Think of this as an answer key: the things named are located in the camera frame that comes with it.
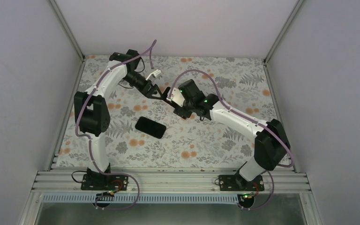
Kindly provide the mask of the black phone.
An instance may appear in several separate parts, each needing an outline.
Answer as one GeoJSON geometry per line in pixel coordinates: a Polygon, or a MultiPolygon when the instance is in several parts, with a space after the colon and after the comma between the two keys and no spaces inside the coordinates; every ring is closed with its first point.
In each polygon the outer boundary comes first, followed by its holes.
{"type": "Polygon", "coordinates": [[[136,122],[135,129],[157,139],[161,139],[164,136],[167,127],[149,118],[140,117],[136,122]]]}

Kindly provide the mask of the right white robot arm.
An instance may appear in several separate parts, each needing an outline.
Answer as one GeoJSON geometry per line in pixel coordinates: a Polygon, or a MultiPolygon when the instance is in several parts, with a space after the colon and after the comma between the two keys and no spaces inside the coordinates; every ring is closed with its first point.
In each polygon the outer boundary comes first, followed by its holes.
{"type": "Polygon", "coordinates": [[[255,177],[274,170],[283,157],[291,153],[280,121],[260,120],[243,113],[226,103],[219,93],[205,95],[194,80],[188,80],[177,88],[170,88],[167,101],[174,107],[174,113],[184,119],[195,113],[201,120],[224,124],[254,141],[254,155],[236,172],[238,176],[235,178],[235,185],[241,191],[248,190],[255,177]]]}

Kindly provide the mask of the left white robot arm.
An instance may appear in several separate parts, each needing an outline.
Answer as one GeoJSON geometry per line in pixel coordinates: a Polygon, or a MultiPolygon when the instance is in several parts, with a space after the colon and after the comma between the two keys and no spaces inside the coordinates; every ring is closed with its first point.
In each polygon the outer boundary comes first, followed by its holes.
{"type": "Polygon", "coordinates": [[[105,143],[105,132],[111,119],[106,99],[124,80],[146,98],[165,100],[160,88],[150,80],[152,76],[157,77],[160,70],[153,70],[148,77],[136,72],[141,57],[136,50],[128,50],[125,54],[113,53],[99,79],[86,91],[78,91],[74,95],[75,135],[88,140],[88,169],[97,173],[93,184],[101,190],[109,188],[112,183],[105,143]]]}

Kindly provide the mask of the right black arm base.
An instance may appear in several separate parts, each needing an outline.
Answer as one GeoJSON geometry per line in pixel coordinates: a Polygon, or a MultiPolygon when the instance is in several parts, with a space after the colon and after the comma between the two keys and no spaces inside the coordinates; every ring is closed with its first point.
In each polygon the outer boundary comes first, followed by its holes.
{"type": "Polygon", "coordinates": [[[264,191],[264,181],[261,175],[252,181],[246,181],[240,175],[219,175],[214,184],[219,186],[220,191],[264,191]]]}

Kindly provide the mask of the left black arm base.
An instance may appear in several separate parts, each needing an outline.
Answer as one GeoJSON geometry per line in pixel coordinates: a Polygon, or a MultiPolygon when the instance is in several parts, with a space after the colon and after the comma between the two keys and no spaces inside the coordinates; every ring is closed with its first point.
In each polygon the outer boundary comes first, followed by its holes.
{"type": "Polygon", "coordinates": [[[86,173],[81,182],[81,190],[93,191],[126,191],[128,176],[102,175],[96,172],[86,173]]]}

